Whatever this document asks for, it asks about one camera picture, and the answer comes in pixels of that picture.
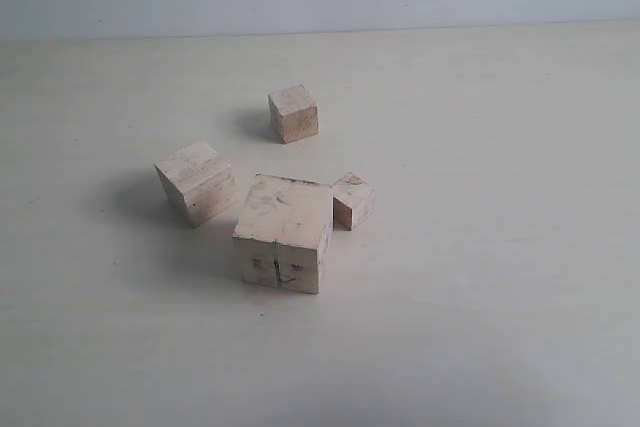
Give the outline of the smallest wooden cube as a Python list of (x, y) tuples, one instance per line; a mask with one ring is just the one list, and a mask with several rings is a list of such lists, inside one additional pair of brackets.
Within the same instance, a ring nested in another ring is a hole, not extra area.
[(375, 191), (353, 172), (347, 172), (333, 184), (333, 218), (352, 231), (373, 213)]

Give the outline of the third largest wooden cube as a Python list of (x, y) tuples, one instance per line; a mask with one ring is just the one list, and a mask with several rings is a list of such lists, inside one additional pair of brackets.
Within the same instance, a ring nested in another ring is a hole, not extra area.
[(317, 104), (302, 84), (269, 93), (268, 102), (271, 124), (282, 143), (319, 134)]

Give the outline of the second largest wooden cube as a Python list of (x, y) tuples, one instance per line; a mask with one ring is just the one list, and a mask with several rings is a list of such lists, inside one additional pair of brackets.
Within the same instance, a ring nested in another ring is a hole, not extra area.
[(204, 140), (177, 150), (154, 167), (169, 204), (193, 228), (238, 200), (231, 164)]

